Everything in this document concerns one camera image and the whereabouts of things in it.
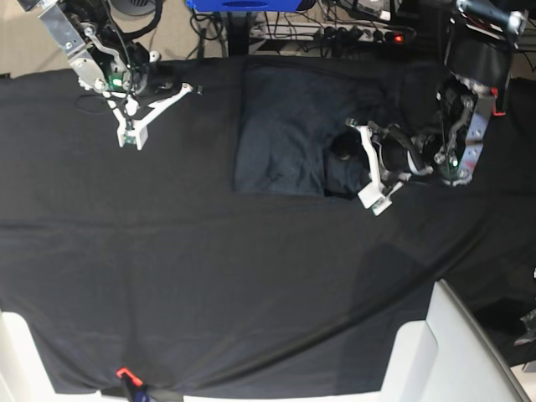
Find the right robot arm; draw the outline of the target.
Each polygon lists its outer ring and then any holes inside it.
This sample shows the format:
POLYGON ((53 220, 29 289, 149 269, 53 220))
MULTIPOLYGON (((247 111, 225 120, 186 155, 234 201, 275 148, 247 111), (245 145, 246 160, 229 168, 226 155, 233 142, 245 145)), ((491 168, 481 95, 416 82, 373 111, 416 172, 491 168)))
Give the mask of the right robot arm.
POLYGON ((66 56, 80 86, 101 96, 118 122, 119 146, 142 150, 148 127, 188 94, 203 89, 181 81, 137 39, 152 31, 162 16, 155 3, 153 20, 132 33, 123 32, 111 16, 107 1, 22 1, 28 13, 38 9, 39 20, 66 56))

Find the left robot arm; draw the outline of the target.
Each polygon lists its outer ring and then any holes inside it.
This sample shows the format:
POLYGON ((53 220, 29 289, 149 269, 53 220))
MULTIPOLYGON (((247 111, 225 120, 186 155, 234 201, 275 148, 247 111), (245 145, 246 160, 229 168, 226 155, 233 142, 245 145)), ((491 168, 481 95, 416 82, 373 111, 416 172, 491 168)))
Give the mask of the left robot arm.
POLYGON ((448 40, 440 43, 448 75, 436 92, 437 126, 409 134, 396 124, 346 122, 367 158, 368 181, 358 198, 375 215, 406 183, 470 183, 490 120, 506 113, 513 56, 535 9, 533 1, 429 4, 451 17, 448 40))

